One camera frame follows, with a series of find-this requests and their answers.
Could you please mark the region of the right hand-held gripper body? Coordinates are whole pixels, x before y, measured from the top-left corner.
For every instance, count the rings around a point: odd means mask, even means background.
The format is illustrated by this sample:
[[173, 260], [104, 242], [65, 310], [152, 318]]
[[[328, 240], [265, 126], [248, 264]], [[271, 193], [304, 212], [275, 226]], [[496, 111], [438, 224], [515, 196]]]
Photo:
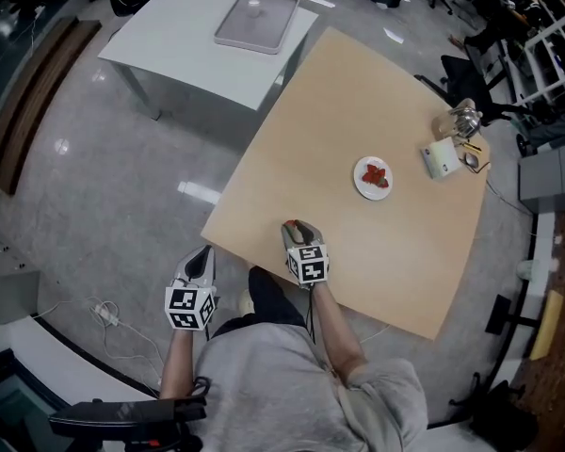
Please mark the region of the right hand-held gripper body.
[[293, 249], [286, 250], [286, 265], [300, 288], [311, 289], [316, 283], [328, 280], [330, 259], [327, 246], [304, 245], [297, 242]]

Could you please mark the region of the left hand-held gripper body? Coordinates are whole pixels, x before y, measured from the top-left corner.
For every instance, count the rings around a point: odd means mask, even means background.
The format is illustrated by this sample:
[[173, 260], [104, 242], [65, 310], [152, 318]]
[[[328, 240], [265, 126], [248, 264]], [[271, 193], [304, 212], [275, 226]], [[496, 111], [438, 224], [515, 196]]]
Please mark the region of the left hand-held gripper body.
[[166, 317], [174, 329], [203, 331], [206, 328], [217, 308], [214, 279], [211, 268], [194, 278], [181, 268], [176, 270], [164, 299]]

